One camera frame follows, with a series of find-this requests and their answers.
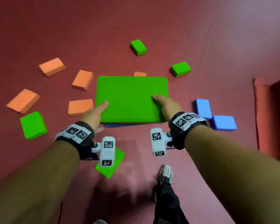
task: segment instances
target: person's left hand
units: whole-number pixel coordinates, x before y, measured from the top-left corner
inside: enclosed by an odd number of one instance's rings
[[[108,105],[109,101],[104,101],[96,108],[93,107],[92,109],[89,109],[87,112],[85,112],[80,121],[89,124],[94,130],[94,133],[102,132],[105,128],[99,127],[101,124],[101,114],[108,107]]]

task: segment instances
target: large green block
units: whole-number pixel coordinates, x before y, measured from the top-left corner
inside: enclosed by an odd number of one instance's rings
[[[26,139],[33,140],[48,133],[43,116],[39,112],[33,112],[20,118],[24,136]]]
[[[170,70],[175,77],[178,77],[189,73],[191,71],[191,68],[187,64],[187,62],[182,62],[179,64],[172,65]]]
[[[165,122],[162,106],[153,94],[168,97],[165,77],[100,76],[96,85],[96,106],[109,101],[102,123]]]
[[[147,52],[145,45],[140,40],[131,41],[131,48],[137,56],[146,54]]]
[[[106,178],[111,178],[113,173],[116,171],[121,161],[123,160],[125,154],[123,151],[115,147],[115,160],[112,167],[101,167],[100,163],[96,165],[96,170],[104,175]]]

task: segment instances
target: white plastic device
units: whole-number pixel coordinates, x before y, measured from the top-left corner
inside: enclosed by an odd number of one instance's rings
[[[112,167],[115,160],[115,138],[104,137],[101,143],[93,143],[91,151],[101,153],[99,161],[101,167]]]
[[[166,144],[172,141],[171,132],[163,133],[161,128],[153,128],[150,130],[150,139],[154,156],[167,154]]]

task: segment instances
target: hand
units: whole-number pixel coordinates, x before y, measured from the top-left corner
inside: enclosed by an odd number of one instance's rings
[[[162,113],[167,122],[169,122],[176,113],[183,112],[180,105],[171,98],[166,98],[163,95],[153,95],[153,99],[162,105]]]
[[[85,122],[91,126],[94,133],[99,133],[104,131],[104,127],[99,127],[101,124],[101,114],[108,107],[109,101],[104,101],[96,108],[89,109],[80,119],[80,121]]]

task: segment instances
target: blue block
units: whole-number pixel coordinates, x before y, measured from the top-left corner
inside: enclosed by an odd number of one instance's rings
[[[213,116],[210,124],[217,131],[234,131],[237,129],[232,116]]]
[[[193,103],[194,112],[206,120],[212,118],[212,112],[210,111],[210,103],[205,99],[196,99]]]
[[[103,124],[105,128],[115,128],[115,127],[128,127],[128,126],[136,126],[141,125],[137,123],[105,123]]]

